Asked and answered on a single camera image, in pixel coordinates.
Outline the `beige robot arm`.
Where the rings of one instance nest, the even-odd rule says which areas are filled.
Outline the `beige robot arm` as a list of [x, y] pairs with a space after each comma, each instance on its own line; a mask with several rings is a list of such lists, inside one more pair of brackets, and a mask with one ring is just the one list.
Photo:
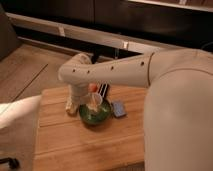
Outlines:
[[77, 54], [58, 71], [71, 103], [88, 100], [90, 83], [146, 87], [146, 171], [213, 171], [213, 54], [199, 49], [145, 53], [93, 64]]

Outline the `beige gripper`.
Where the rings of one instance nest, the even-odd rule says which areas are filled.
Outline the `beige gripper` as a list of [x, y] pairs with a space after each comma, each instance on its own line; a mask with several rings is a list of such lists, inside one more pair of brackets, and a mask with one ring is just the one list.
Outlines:
[[77, 105], [77, 108], [82, 104], [88, 103], [90, 100], [88, 85], [87, 84], [83, 84], [80, 86], [70, 85], [68, 99], [70, 99], [73, 104]]

